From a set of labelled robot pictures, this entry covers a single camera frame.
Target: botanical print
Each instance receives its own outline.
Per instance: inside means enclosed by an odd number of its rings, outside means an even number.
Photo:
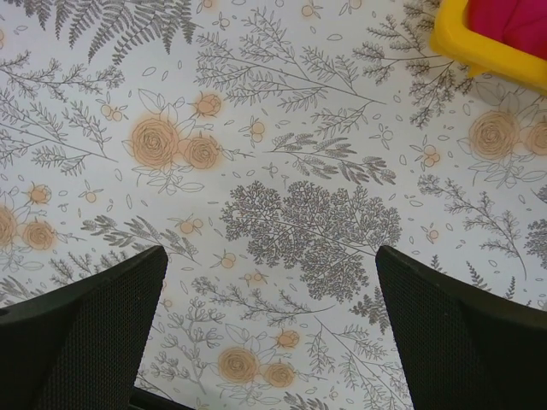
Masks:
[[[547,101],[440,4],[0,2],[0,306],[160,245],[140,389],[410,410],[379,247],[547,310]]]

